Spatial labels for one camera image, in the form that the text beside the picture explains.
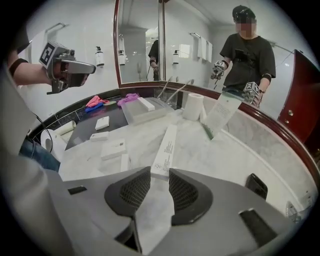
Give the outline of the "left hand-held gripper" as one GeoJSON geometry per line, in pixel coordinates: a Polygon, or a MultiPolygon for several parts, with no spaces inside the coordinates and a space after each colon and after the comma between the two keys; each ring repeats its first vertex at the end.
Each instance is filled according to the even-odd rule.
{"type": "Polygon", "coordinates": [[[55,42],[48,41],[39,57],[39,62],[45,69],[45,73],[51,82],[51,92],[47,94],[58,94],[68,87],[81,87],[85,84],[88,74],[94,74],[96,66],[93,64],[75,60],[75,51],[55,42]],[[66,81],[53,79],[54,62],[60,61],[63,71],[67,72],[66,81]]]}

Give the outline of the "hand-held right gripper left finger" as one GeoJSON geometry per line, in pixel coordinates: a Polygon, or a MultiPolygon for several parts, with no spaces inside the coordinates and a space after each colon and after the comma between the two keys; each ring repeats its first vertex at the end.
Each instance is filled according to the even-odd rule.
{"type": "Polygon", "coordinates": [[[117,242],[141,254],[136,212],[151,187],[151,168],[64,181],[72,198],[117,242]]]}

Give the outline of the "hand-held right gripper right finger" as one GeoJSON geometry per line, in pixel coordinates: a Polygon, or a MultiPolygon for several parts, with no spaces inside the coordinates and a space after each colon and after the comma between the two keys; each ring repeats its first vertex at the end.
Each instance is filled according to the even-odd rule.
{"type": "Polygon", "coordinates": [[[287,218],[260,196],[234,182],[169,170],[174,215],[153,256],[261,255],[288,229],[287,218]]]}

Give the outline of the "person's left hand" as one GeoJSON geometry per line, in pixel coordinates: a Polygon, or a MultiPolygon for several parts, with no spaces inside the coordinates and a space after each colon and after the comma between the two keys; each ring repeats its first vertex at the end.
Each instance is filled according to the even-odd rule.
{"type": "Polygon", "coordinates": [[[68,67],[69,64],[67,62],[54,62],[52,68],[52,82],[60,80],[66,83],[68,78],[68,67]]]}

